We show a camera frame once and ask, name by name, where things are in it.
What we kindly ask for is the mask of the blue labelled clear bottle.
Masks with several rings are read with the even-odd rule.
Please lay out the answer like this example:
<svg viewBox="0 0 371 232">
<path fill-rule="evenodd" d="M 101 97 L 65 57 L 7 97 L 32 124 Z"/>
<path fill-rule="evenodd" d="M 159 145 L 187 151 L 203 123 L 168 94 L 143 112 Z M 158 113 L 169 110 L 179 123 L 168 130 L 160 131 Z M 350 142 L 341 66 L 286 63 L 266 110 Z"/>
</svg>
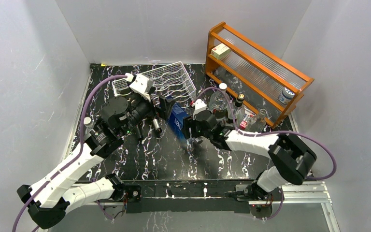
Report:
<svg viewBox="0 0 371 232">
<path fill-rule="evenodd" d="M 182 132 L 184 126 L 183 119 L 187 117 L 189 117 L 189 113 L 187 113 L 178 103 L 175 103 L 169 117 L 168 125 L 176 138 L 182 142 L 186 140 Z"/>
</svg>

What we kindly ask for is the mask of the clear glass bottle silver cap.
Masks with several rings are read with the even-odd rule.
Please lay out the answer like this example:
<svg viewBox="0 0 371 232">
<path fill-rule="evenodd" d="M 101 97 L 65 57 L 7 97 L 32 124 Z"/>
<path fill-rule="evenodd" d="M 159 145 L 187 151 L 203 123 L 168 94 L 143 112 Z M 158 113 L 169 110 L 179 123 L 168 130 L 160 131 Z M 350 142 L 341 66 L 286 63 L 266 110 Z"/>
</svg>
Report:
<svg viewBox="0 0 371 232">
<path fill-rule="evenodd" d="M 225 124 L 228 116 L 228 99 L 225 96 L 227 90 L 227 84 L 221 83 L 219 85 L 219 91 L 216 91 L 210 96 L 209 111 L 214 115 L 217 122 Z"/>
</svg>

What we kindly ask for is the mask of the dark green wine bottle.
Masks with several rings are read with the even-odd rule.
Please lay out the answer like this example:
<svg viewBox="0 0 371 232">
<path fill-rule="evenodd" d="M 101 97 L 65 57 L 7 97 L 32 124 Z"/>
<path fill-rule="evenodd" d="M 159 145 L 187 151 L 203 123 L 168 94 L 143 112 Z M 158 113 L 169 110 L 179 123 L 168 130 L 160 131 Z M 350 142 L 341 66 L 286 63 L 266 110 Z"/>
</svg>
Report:
<svg viewBox="0 0 371 232">
<path fill-rule="evenodd" d="M 144 139 L 143 130 L 140 127 L 140 125 L 136 125 L 134 129 L 135 129 L 135 133 L 136 133 L 137 139 L 139 141 L 143 140 Z"/>
</svg>

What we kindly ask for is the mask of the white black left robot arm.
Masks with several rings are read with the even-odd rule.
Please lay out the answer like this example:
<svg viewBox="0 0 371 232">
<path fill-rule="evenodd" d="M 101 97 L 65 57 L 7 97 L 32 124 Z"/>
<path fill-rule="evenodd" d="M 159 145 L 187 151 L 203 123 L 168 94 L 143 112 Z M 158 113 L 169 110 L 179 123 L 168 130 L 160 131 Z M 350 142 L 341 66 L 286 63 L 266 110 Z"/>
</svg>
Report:
<svg viewBox="0 0 371 232">
<path fill-rule="evenodd" d="M 58 224 L 69 212 L 91 202 L 140 200 L 140 187 L 127 185 L 115 174 L 84 186 L 74 184 L 90 168 L 101 163 L 123 143 L 123 136 L 137 130 L 148 116 L 153 117 L 157 134 L 160 119 L 167 120 L 175 104 L 171 97 L 159 97 L 159 105 L 134 94 L 131 99 L 112 97 L 101 109 L 94 127 L 82 135 L 74 152 L 58 165 L 41 184 L 22 185 L 17 194 L 27 206 L 31 219 L 41 228 Z"/>
</svg>

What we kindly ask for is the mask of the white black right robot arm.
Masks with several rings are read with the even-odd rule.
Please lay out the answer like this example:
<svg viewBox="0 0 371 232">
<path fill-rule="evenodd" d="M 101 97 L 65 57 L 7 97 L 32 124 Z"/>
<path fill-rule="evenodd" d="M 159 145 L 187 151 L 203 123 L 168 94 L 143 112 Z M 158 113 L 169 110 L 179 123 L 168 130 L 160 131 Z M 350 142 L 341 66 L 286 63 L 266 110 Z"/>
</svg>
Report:
<svg viewBox="0 0 371 232">
<path fill-rule="evenodd" d="M 272 160 L 274 166 L 261 172 L 251 184 L 236 185 L 234 191 L 225 194 L 240 202 L 265 200 L 287 183 L 302 185 L 317 160 L 305 142 L 291 132 L 245 135 L 221 125 L 208 110 L 184 118 L 183 124 L 182 133 L 187 139 L 204 137 L 218 149 L 254 153 Z"/>
</svg>

